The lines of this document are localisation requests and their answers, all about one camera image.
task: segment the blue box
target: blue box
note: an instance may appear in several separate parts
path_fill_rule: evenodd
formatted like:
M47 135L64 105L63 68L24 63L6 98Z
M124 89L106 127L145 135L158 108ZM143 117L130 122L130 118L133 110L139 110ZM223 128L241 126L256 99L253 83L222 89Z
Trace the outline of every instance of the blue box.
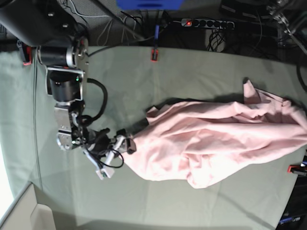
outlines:
M117 0L123 10L179 10L184 0Z

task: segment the table surface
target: table surface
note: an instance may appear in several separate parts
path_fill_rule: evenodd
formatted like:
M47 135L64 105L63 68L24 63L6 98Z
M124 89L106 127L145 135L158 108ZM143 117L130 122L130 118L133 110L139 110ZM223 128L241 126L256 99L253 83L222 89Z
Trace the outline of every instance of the table surface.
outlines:
M295 67L270 60L204 51L116 47L90 59L89 76L109 93L94 129L136 130L145 110L170 98L242 101L243 80L305 105ZM276 161L248 166L206 189L186 181L151 182L127 166L100 181L80 149L62 152L55 141L55 101L45 93L45 69L23 67L18 53L1 53L0 142L14 194L30 180L38 202L52 210L61 229L273 230L290 197L304 148ZM102 103L88 85L86 114Z

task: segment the pink cloth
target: pink cloth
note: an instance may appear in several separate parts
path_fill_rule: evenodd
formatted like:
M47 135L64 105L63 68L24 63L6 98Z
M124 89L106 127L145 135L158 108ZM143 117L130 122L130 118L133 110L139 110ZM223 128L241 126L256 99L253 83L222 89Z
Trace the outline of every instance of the pink cloth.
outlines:
M245 104L180 102L151 109L125 163L145 180L187 180L206 188L250 164L307 144L305 113L291 102L244 84Z

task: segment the power strip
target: power strip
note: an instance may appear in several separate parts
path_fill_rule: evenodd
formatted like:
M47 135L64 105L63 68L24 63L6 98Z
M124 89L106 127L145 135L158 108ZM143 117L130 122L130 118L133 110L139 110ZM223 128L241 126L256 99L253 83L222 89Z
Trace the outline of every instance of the power strip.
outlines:
M206 29L234 30L236 25L234 22L230 21L184 18L181 20L181 26Z

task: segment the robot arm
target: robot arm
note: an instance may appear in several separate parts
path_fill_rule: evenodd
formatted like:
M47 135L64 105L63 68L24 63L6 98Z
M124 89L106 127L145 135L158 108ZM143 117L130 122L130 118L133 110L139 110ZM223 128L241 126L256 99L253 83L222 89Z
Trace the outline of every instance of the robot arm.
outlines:
M102 115L107 91L104 85L88 78L88 39L84 30L57 0L0 0L0 23L27 45L37 46L37 58L46 67L47 94L56 101L59 147L65 151L82 148L99 178L110 178L113 168L117 168L110 165L111 161L123 152L132 154L136 147L125 132L109 139L109 129L88 128ZM83 115L88 82L104 93L103 105L95 117Z

